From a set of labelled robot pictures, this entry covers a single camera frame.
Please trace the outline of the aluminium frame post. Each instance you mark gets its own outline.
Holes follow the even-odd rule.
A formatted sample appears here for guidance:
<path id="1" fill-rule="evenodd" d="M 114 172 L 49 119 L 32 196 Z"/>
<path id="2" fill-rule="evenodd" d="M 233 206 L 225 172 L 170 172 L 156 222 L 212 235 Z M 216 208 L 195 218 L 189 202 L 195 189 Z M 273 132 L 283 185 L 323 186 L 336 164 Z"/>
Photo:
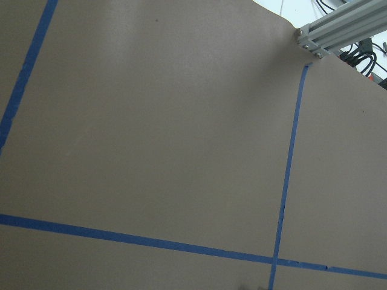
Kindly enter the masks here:
<path id="1" fill-rule="evenodd" d="M 318 58 L 386 31 L 386 1 L 351 1 L 298 28 L 297 44 Z"/>

